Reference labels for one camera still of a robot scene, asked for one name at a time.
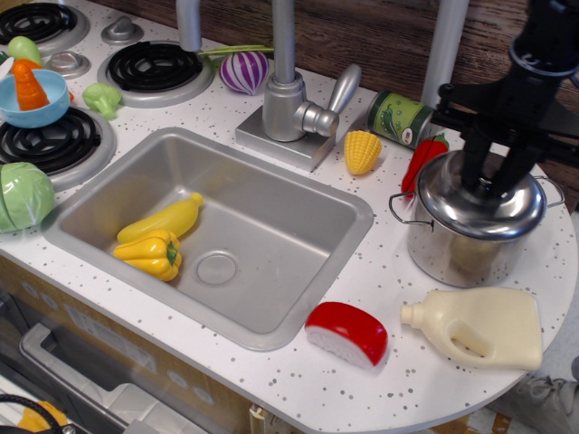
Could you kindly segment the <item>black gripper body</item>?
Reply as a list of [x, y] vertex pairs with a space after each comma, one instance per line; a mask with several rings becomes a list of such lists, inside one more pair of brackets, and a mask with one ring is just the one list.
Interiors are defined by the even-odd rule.
[[440, 102], [432, 123], [465, 132], [486, 121], [494, 142], [512, 146], [524, 133], [543, 140], [539, 161], [576, 163], [578, 115], [556, 98], [565, 76], [549, 76], [514, 67], [502, 79], [483, 84], [446, 83], [439, 87]]

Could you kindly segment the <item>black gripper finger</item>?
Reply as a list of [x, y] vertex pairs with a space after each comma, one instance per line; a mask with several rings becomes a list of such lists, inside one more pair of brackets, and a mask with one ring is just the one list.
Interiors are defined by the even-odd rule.
[[474, 190], [493, 141], [478, 124], [463, 131], [461, 137], [464, 139], [461, 182], [468, 190]]
[[511, 146], [507, 153], [492, 157], [497, 165], [491, 178], [491, 195], [502, 196], [525, 178], [541, 156], [541, 150], [532, 145]]

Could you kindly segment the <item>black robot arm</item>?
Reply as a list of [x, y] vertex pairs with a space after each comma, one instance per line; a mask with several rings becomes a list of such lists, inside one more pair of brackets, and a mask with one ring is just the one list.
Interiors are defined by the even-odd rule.
[[432, 121], [460, 132], [460, 185], [478, 197], [510, 191], [538, 162], [578, 165], [578, 116], [556, 98], [578, 72], [578, 3], [531, 1], [527, 13], [506, 76], [438, 90]]

